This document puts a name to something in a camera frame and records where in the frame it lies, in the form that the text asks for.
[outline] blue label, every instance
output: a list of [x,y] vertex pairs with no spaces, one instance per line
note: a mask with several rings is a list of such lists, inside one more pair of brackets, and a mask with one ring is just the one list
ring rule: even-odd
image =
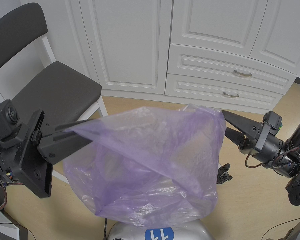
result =
[[147,229],[144,233],[145,240],[173,240],[174,232],[172,228]]

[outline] chair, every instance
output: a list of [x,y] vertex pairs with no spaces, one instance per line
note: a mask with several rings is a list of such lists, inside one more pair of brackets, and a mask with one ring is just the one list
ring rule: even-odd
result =
[[34,2],[0,19],[0,68],[34,40],[40,43],[36,48],[45,67],[12,99],[20,121],[27,123],[38,109],[45,112],[49,125],[88,119],[96,110],[107,116],[101,85],[56,61],[47,32],[41,6]]

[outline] wooden floor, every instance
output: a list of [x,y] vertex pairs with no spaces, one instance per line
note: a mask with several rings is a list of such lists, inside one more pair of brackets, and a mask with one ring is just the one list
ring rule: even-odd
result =
[[[120,113],[141,106],[153,106],[176,110],[184,105],[103,97],[108,114]],[[300,85],[294,83],[279,101],[274,111],[282,116],[283,127],[277,134],[284,141],[291,136],[300,122]],[[262,115],[237,112],[256,121]],[[215,210],[203,218],[212,235],[223,240],[260,240],[272,226],[300,217],[300,206],[288,201],[285,186],[287,178],[270,169],[244,166],[245,156],[227,138],[220,152],[220,163],[231,163],[233,179],[217,187],[218,204]],[[251,165],[257,164],[253,158]],[[55,169],[62,173],[62,165]],[[68,184],[53,178],[50,198],[39,199],[24,186],[10,186],[6,211],[40,239],[97,239],[103,238],[104,219],[93,215],[76,197]],[[283,238],[297,222],[290,222],[267,233],[267,238]],[[108,230],[114,224],[108,223]]]

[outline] trash bag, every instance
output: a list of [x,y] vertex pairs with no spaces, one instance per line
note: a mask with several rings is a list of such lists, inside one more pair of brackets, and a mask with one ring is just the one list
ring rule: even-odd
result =
[[203,218],[217,202],[222,112],[140,107],[67,131],[92,142],[64,159],[72,190],[95,215],[164,228]]

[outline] silver handle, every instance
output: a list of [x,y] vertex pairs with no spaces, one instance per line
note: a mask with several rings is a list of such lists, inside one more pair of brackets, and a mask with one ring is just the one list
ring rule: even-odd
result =
[[242,75],[244,77],[250,77],[250,76],[252,76],[251,73],[249,73],[249,74],[241,73],[241,72],[237,71],[236,69],[233,71],[233,73],[236,73],[238,75]]
[[224,95],[224,96],[231,97],[231,98],[236,98],[236,97],[239,97],[239,96],[240,96],[239,94],[237,94],[237,95],[227,94],[225,91],[223,92],[223,95]]

